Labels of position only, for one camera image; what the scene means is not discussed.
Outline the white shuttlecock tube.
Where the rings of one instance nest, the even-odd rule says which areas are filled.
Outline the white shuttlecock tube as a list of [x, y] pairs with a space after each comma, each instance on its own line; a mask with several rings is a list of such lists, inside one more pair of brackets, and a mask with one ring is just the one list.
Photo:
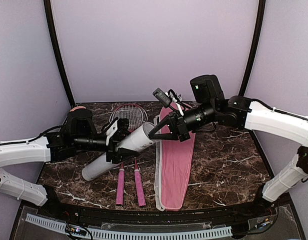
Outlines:
[[120, 163], [138, 156], [140, 152], [154, 144], [149, 139], [149, 132], [153, 128], [154, 124], [151, 122], [142, 124], [118, 143], [113, 159], [108, 158], [109, 153], [101, 155], [82, 169], [82, 177], [90, 182], [118, 166]]

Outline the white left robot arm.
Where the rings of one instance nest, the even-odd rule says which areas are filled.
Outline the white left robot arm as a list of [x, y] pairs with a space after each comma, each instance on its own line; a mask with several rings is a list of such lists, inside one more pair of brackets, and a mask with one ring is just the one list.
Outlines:
[[127, 132], [128, 120], [123, 118], [115, 119], [101, 133], [86, 124], [77, 130], [70, 130], [65, 124], [52, 127], [36, 138], [0, 141], [0, 193], [40, 207], [44, 205], [45, 211], [53, 218], [60, 218], [64, 214], [64, 206], [57, 202], [52, 187], [28, 182], [3, 168], [24, 163], [59, 162], [88, 151], [105, 152], [107, 162], [119, 164], [139, 154], [135, 150], [118, 146]]

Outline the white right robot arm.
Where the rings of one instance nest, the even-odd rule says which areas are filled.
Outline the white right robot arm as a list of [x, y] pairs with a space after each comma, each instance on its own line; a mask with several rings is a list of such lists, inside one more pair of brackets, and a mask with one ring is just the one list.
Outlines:
[[171, 112], [151, 130], [152, 140], [185, 141], [190, 132], [211, 122], [236, 129], [255, 131], [270, 143], [281, 140], [294, 147], [291, 160], [260, 188], [256, 201], [249, 205], [249, 213], [261, 216], [268, 203], [276, 201], [283, 193], [300, 181], [308, 179], [308, 116], [270, 107], [264, 102], [234, 96], [230, 99], [215, 97], [184, 113]]

